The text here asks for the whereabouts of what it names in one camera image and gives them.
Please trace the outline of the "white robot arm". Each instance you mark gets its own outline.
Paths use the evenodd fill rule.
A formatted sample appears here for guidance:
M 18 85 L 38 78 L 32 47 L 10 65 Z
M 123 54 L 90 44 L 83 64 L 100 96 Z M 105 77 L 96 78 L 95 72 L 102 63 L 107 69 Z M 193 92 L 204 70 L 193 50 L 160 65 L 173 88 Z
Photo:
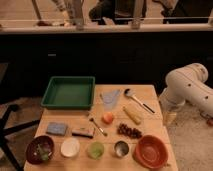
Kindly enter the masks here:
M 205 117 L 213 118 L 213 88 L 205 84 L 208 70 L 200 63 L 192 63 L 170 71 L 166 88 L 159 96 L 163 124 L 170 125 L 186 101 L 195 105 Z

